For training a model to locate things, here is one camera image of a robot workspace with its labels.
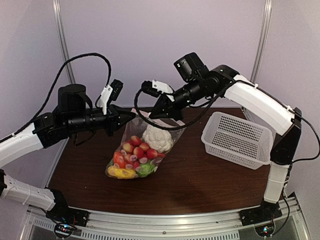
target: yellow vegetable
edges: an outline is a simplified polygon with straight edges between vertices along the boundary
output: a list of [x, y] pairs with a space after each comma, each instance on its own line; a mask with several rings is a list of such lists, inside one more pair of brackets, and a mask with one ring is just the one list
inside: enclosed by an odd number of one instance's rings
[[108, 167], [108, 174], [118, 179], [133, 179], [136, 171], [133, 169], [115, 168], [114, 166]]

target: white wall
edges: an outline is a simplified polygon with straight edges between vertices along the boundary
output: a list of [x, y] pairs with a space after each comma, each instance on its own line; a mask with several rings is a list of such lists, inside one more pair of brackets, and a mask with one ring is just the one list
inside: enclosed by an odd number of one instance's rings
[[[196, 52], [213, 69], [230, 65], [251, 76], [258, 47], [264, 1], [252, 0], [68, 0], [61, 12], [70, 56], [104, 54], [112, 79], [124, 82], [116, 104], [133, 106], [144, 80], [157, 79], [174, 89], [183, 80], [173, 63]], [[82, 60], [73, 67], [76, 81], [88, 95], [100, 94], [107, 70], [100, 59]], [[140, 106], [154, 98], [141, 95]], [[215, 106], [237, 106], [219, 99]]]
[[[36, 113], [63, 63], [51, 0], [0, 1], [0, 138]], [[61, 75], [58, 86], [68, 84]], [[56, 106], [57, 92], [45, 110]], [[28, 154], [3, 169], [12, 177], [44, 187], [59, 144]], [[0, 239], [16, 240], [26, 206], [0, 199]]]
[[[298, 107], [320, 133], [320, 2], [274, 0], [271, 26], [257, 79], [285, 104]], [[310, 128], [302, 125], [295, 159], [318, 151]], [[312, 239], [319, 239], [320, 159], [294, 165], [287, 192], [295, 191]]]

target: perforated basket wall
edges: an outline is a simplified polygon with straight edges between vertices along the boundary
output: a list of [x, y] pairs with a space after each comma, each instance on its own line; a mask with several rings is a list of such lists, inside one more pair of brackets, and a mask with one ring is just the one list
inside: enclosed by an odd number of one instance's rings
[[209, 118], [201, 136], [208, 154], [258, 169], [270, 163], [272, 132], [261, 126], [223, 112]]

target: vented metal rail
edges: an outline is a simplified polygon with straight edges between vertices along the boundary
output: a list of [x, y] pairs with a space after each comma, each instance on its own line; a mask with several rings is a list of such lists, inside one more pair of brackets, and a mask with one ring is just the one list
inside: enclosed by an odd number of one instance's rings
[[[290, 232], [288, 239], [309, 240], [306, 222], [295, 197], [288, 199], [290, 205], [290, 221], [283, 228], [284, 234]], [[287, 216], [288, 210], [284, 201], [280, 202], [283, 213], [275, 220], [276, 229]], [[251, 240], [260, 239], [258, 235], [252, 238], [247, 230], [253, 233], [253, 225], [242, 226], [238, 210], [213, 213], [186, 215], [131, 215], [109, 212], [89, 211], [86, 227], [78, 230], [68, 238], [69, 240]], [[25, 225], [21, 240], [55, 240], [54, 223], [44, 216], [44, 213], [30, 207], [25, 217]], [[280, 233], [273, 239], [281, 237]]]

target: wooden table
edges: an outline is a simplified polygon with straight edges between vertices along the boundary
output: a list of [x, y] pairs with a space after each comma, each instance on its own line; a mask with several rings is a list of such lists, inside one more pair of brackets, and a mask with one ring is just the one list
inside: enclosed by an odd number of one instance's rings
[[[200, 111], [186, 108], [184, 121], [189, 122]], [[239, 108], [210, 109], [184, 131], [157, 172], [146, 178], [120, 180], [105, 174], [124, 127], [113, 137], [98, 131], [79, 147], [70, 140], [49, 187], [61, 190], [72, 207], [124, 214], [206, 213], [259, 205], [269, 166], [251, 170], [205, 151], [201, 134], [215, 111], [244, 118]]]

